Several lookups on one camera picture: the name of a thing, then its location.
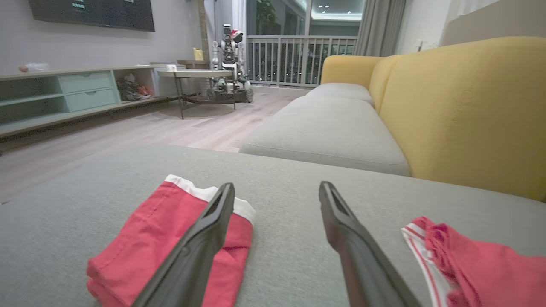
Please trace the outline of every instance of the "mint green drawer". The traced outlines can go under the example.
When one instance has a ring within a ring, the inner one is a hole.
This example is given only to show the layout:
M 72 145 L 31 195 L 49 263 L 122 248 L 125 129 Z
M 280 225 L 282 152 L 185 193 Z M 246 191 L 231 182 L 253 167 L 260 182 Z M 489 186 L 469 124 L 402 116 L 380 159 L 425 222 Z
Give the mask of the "mint green drawer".
M 62 75 L 59 81 L 65 93 L 73 93 L 97 88 L 112 87 L 110 72 Z
M 114 96 L 114 91 L 112 89 L 67 95 L 66 99 L 70 112 L 116 103 L 116 97 Z

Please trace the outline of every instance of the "red hat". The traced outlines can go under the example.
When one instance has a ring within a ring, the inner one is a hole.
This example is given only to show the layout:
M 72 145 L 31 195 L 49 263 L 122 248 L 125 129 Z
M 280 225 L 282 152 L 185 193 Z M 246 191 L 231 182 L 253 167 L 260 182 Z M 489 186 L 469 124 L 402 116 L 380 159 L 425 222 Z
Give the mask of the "red hat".
M 232 30 L 232 34 L 231 34 L 231 38 L 234 39 L 236 38 L 237 36 L 239 35 L 242 35 L 242 31 L 241 30 Z

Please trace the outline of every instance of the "television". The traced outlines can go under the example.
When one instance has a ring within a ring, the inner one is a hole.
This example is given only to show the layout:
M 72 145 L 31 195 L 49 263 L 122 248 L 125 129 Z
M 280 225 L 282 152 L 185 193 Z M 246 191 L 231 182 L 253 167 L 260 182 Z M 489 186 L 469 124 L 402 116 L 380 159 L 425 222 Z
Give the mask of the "television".
M 150 0 L 28 1 L 36 20 L 155 32 Z

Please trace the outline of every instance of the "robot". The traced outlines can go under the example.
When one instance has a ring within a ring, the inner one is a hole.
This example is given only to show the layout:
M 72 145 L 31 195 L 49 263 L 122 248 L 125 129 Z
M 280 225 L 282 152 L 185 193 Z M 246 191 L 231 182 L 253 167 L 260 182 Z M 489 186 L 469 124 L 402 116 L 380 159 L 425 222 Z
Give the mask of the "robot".
M 224 39 L 220 45 L 212 42 L 214 69 L 231 70 L 233 75 L 227 78 L 211 78 L 213 87 L 206 94 L 211 101 L 252 102 L 254 92 L 250 87 L 248 75 L 245 72 L 245 53 L 242 43 L 243 33 L 232 30 L 231 25 L 224 25 Z M 222 63 L 218 59 L 219 49 L 222 49 Z

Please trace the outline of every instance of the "white cup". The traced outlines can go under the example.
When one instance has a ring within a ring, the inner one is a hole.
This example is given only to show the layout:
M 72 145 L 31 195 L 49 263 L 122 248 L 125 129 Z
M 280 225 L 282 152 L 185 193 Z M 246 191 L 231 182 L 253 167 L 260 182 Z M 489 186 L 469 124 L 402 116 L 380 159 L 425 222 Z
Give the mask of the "white cup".
M 167 64 L 167 71 L 171 72 L 171 73 L 177 71 L 176 65 L 175 64 Z

